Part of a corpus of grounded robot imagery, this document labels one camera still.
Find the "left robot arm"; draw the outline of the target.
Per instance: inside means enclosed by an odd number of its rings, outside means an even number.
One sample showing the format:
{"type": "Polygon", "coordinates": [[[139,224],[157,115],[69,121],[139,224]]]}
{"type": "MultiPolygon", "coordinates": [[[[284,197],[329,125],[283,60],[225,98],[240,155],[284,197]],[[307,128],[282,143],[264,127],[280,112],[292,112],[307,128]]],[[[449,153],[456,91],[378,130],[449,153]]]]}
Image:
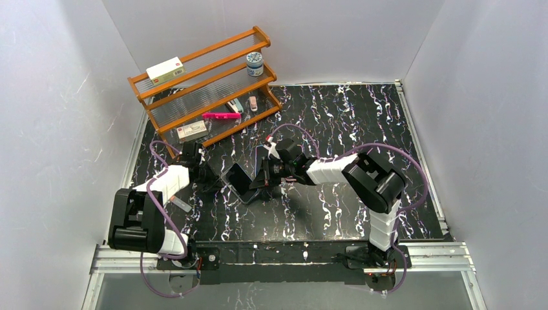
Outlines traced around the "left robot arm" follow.
{"type": "Polygon", "coordinates": [[[172,260],[188,256],[189,237],[176,227],[165,204],[189,185],[214,193],[221,188],[221,180],[206,162],[202,144],[185,142],[175,154],[172,162],[162,160],[163,169],[145,183],[116,192],[107,236],[110,248],[172,260]]]}

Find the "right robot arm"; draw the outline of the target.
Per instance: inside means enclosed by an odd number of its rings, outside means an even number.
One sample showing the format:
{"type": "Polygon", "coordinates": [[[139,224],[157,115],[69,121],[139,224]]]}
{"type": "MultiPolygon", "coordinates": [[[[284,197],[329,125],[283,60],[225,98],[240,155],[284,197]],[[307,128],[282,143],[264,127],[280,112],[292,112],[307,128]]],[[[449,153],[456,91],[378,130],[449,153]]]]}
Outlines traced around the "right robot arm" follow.
{"type": "Polygon", "coordinates": [[[280,185],[283,179],[316,186],[346,183],[370,211],[371,231],[365,261],[372,265],[388,263],[397,241],[396,212],[406,182],[386,160],[367,152],[337,158],[307,156],[292,139],[278,143],[269,139],[259,170],[250,183],[252,189],[280,185]]]}

